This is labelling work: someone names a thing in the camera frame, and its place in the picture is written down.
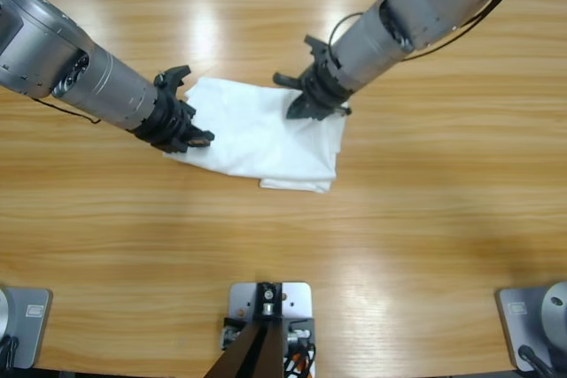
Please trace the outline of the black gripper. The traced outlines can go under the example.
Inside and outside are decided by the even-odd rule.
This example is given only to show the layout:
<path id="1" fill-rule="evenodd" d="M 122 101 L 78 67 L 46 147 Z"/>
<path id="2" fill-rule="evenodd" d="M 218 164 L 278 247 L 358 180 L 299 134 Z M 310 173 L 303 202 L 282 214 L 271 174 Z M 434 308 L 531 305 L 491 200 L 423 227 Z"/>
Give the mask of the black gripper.
<path id="1" fill-rule="evenodd" d="M 314 62 L 298 78 L 274 73 L 273 82 L 300 92 L 287 110 L 288 120 L 325 120 L 333 114 L 348 116 L 352 113 L 346 102 L 353 92 L 337 83 L 325 63 Z"/>
<path id="2" fill-rule="evenodd" d="M 132 134 L 165 153 L 185 153 L 189 148 L 205 148 L 214 134 L 191 123 L 196 110 L 177 99 L 169 89 L 158 89 L 154 109 Z"/>

